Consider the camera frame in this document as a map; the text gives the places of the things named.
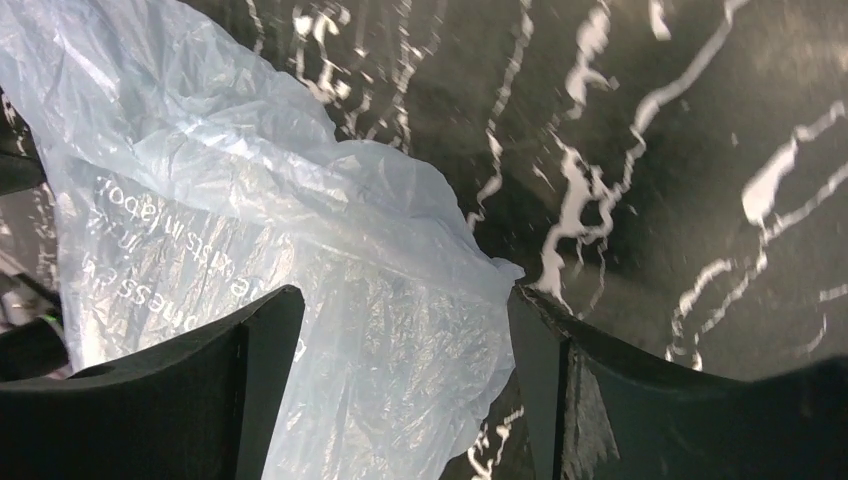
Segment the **light blue plastic bag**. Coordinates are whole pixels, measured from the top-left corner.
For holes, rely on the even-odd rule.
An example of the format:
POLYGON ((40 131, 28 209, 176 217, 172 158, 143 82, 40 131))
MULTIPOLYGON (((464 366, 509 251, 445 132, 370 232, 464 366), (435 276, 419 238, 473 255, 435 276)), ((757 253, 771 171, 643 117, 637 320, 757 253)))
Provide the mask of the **light blue plastic bag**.
POLYGON ((520 267, 445 177, 338 141, 290 75, 178 1, 5 1, 1 86, 55 199, 74 368, 304 296, 267 479, 436 479, 514 366, 520 267))

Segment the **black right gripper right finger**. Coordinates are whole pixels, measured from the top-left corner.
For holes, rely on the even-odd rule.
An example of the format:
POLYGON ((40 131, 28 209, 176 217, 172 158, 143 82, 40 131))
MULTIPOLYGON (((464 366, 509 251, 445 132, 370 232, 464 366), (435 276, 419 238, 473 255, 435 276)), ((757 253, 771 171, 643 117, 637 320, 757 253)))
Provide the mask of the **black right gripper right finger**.
POLYGON ((655 357, 516 287, 516 375, 540 479, 843 479, 847 360, 753 382, 655 357))

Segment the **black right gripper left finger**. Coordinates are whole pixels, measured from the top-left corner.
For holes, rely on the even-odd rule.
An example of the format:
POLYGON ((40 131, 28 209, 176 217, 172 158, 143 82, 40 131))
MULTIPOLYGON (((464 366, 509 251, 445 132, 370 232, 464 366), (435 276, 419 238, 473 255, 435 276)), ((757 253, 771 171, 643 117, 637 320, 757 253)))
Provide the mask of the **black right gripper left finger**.
POLYGON ((5 479, 258 479, 304 316, 283 286, 57 380, 1 386, 5 479))

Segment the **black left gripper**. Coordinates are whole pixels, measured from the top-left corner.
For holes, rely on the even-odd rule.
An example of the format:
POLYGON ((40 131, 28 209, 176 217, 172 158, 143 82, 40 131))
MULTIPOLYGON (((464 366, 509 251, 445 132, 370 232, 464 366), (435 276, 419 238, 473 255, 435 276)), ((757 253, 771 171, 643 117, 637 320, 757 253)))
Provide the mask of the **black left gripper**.
POLYGON ((28 125, 1 95, 1 379, 70 376, 54 197, 28 125))

